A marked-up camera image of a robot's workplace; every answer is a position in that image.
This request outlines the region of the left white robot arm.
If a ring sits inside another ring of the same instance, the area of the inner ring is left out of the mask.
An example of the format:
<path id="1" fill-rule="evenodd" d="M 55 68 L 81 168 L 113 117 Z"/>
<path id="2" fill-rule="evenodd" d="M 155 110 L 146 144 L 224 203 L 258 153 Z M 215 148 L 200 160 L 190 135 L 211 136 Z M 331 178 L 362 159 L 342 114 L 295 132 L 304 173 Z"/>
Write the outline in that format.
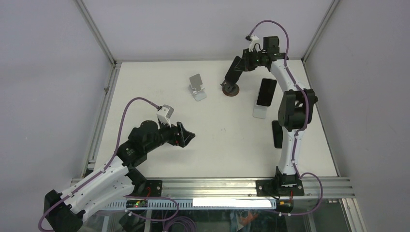
<path id="1" fill-rule="evenodd" d="M 195 136 L 181 122 L 142 122 L 101 168 L 66 190 L 48 192 L 41 219 L 47 220 L 52 232 L 78 231 L 90 216 L 110 202 L 145 192 L 146 177 L 137 167 L 146 161 L 149 152 L 164 144 L 186 147 Z"/>

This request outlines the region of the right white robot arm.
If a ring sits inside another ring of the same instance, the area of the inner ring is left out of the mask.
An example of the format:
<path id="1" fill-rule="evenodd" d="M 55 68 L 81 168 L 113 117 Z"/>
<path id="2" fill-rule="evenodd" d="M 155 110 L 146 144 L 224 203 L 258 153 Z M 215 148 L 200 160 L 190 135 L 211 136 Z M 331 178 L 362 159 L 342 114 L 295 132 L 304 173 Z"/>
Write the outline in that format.
<path id="1" fill-rule="evenodd" d="M 277 36 L 264 37 L 261 49 L 256 49 L 256 45 L 260 44 L 257 36 L 248 35 L 246 40 L 249 47 L 243 50 L 235 69 L 250 72 L 264 66 L 276 78 L 283 92 L 278 118 L 272 122 L 274 145 L 281 149 L 281 156 L 271 181 L 256 184 L 259 195 L 303 196 L 298 157 L 301 140 L 312 121 L 313 107 L 318 98 L 314 90 L 305 88 L 291 74 L 286 53 L 279 51 Z"/>

